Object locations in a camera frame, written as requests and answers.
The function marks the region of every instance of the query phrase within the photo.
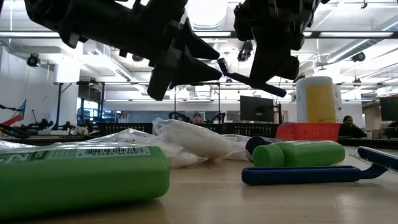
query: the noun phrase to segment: green plastic bottle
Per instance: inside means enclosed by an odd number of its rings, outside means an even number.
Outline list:
[[[258,146],[253,152],[256,167],[330,166],[344,158],[344,147],[333,141],[277,142]]]
[[[0,220],[147,200],[169,189],[159,147],[62,144],[0,151]]]

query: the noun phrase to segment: white plastic bag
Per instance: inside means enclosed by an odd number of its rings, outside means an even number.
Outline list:
[[[183,121],[157,118],[152,132],[165,142],[183,146],[202,158],[222,159],[231,152],[228,140],[222,135]]]
[[[250,137],[238,134],[225,134],[223,137],[227,139],[230,151],[225,159],[252,161],[252,155],[246,150],[246,143]]]
[[[1,149],[18,149],[18,148],[27,148],[27,147],[36,147],[36,146],[31,146],[31,145],[26,145],[26,144],[19,144],[19,143],[13,143],[13,142],[7,142],[7,141],[0,140],[0,150]]]
[[[92,139],[88,142],[133,142],[134,144],[158,146],[164,151],[170,167],[173,169],[194,165],[202,160],[198,156],[187,152],[182,146],[172,142],[166,143],[158,136],[131,128],[116,134]]]

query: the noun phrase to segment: fluorescent light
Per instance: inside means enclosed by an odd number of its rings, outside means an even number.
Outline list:
[[[228,40],[206,40],[203,39],[208,44],[227,44]]]
[[[231,32],[214,32],[214,31],[196,31],[195,34],[199,37],[231,37]]]
[[[97,54],[99,54],[99,55],[104,55],[102,52],[100,52],[100,50],[98,50],[98,49],[95,49],[94,50],[95,52],[97,52]]]
[[[310,37],[312,35],[312,32],[304,32],[304,37]]]
[[[228,0],[189,0],[186,12],[194,27],[215,29],[225,20],[227,8]]]
[[[130,85],[131,83],[129,82],[109,82],[105,83],[105,85]]]
[[[57,32],[0,32],[0,38],[60,38]]]
[[[129,101],[129,100],[105,100],[105,101],[122,102],[122,101]]]
[[[390,80],[384,80],[385,83],[393,83],[393,82],[396,82],[396,81],[398,81],[398,78],[393,78],[393,79],[390,79]]]
[[[211,101],[212,101],[211,99],[208,99],[208,100],[183,100],[180,102],[185,103],[185,102],[211,102]]]
[[[155,100],[153,100],[153,99],[136,99],[136,100],[132,100],[132,101],[147,102],[147,101],[155,101]]]
[[[320,37],[390,37],[393,32],[321,32]]]

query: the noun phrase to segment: computer monitor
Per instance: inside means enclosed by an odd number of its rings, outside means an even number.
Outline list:
[[[274,122],[274,101],[260,97],[241,96],[241,121]]]
[[[380,97],[382,121],[398,121],[398,96]]]

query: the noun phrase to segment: man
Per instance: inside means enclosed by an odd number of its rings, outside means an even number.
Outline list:
[[[340,137],[349,138],[362,138],[366,137],[366,134],[354,124],[354,120],[351,116],[345,116],[343,124],[340,126],[338,135]]]
[[[193,124],[202,124],[201,115],[198,113],[193,115],[192,123]]]

